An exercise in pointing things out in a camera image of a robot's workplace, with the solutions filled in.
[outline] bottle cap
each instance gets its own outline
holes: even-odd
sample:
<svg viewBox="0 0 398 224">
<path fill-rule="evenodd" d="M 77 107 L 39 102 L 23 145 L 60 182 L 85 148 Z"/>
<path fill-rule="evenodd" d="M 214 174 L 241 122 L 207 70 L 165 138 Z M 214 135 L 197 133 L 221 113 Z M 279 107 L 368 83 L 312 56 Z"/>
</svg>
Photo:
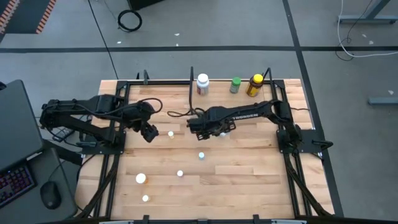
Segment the bottle cap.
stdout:
<svg viewBox="0 0 398 224">
<path fill-rule="evenodd" d="M 202 74 L 200 74 L 200 75 L 198 76 L 198 81 L 199 81 L 201 84 L 205 84 L 208 80 L 209 80 L 209 77 L 208 77 L 206 74 L 204 74 L 204 73 L 202 73 Z"/>
<path fill-rule="evenodd" d="M 255 83 L 260 84 L 260 83 L 262 83 L 262 80 L 263 80 L 263 77 L 262 77 L 262 75 L 260 75 L 260 74 L 255 74 L 255 75 L 253 76 L 253 81 L 254 81 Z"/>
<path fill-rule="evenodd" d="M 234 86 L 239 86 L 241 84 L 241 78 L 239 78 L 239 77 L 234 77 L 233 79 L 232 79 L 232 85 L 234 85 Z"/>
<path fill-rule="evenodd" d="M 145 183 L 146 179 L 147 179 L 147 177 L 145 176 L 145 174 L 137 174 L 137 176 L 136 176 L 136 181 L 138 184 Z"/>
<path fill-rule="evenodd" d="M 144 202 L 149 201 L 149 196 L 148 195 L 142 196 L 142 201 L 144 201 Z"/>
</svg>

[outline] white cable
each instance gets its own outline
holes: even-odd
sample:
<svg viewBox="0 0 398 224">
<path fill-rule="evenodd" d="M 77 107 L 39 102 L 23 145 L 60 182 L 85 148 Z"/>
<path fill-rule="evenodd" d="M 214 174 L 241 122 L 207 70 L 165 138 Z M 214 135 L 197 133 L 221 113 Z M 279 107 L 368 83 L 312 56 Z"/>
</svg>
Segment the white cable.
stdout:
<svg viewBox="0 0 398 224">
<path fill-rule="evenodd" d="M 386 55 L 393 55 L 393 54 L 398 54 L 398 52 L 391 52 L 391 53 L 386 53 L 386 54 L 372 54 L 372 55 L 352 55 L 348 53 L 348 51 L 344 48 L 343 43 L 341 43 L 340 39 L 340 17 L 343 14 L 343 5 L 344 5 L 344 0 L 341 0 L 341 11 L 340 15 L 338 16 L 338 22 L 337 22 L 337 36 L 338 36 L 338 42 L 341 45 L 341 48 L 346 52 L 351 57 L 372 57 L 372 56 L 386 56 Z"/>
</svg>

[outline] wooden table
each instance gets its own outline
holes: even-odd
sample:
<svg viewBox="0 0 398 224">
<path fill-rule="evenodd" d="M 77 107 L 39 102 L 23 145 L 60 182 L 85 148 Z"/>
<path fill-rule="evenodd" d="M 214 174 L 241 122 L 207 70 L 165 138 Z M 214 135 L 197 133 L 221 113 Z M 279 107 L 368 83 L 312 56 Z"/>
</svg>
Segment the wooden table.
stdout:
<svg viewBox="0 0 398 224">
<path fill-rule="evenodd" d="M 293 108 L 307 108 L 300 80 L 284 80 L 287 98 Z M 100 94 L 114 94 L 116 80 L 104 80 Z M 245 94 L 246 82 L 239 93 L 229 92 L 230 81 L 210 82 L 207 96 L 199 96 L 193 89 L 193 107 L 234 107 L 271 99 L 271 89 L 263 87 L 252 98 Z M 197 141 L 186 127 L 187 117 L 171 118 L 166 112 L 181 113 L 189 109 L 188 85 L 132 86 L 129 101 L 157 97 L 163 101 L 160 113 L 152 115 L 150 124 L 157 126 L 159 136 L 151 143 L 139 133 L 127 131 L 126 149 L 120 158 L 111 218 L 150 219 L 252 219 L 293 218 L 283 155 L 278 150 L 275 131 L 277 125 L 265 118 L 237 121 L 237 128 L 225 137 Z M 159 104 L 151 101 L 155 109 Z M 293 110 L 294 121 L 302 129 L 312 127 L 308 111 Z M 109 121 L 94 119 L 93 124 L 107 126 Z M 174 139 L 167 135 L 174 132 Z M 205 153 L 199 160 L 198 153 Z M 81 170 L 76 201 L 84 207 L 98 188 L 103 156 L 97 155 Z M 307 186 L 325 210 L 333 213 L 321 160 L 311 154 L 301 154 Z M 183 177 L 176 175 L 178 170 Z M 149 179 L 145 185 L 136 183 L 138 173 Z M 300 190 L 296 187 L 300 212 L 304 214 Z M 142 196 L 148 195 L 149 202 Z M 104 193 L 101 214 L 104 215 L 107 191 Z"/>
</svg>

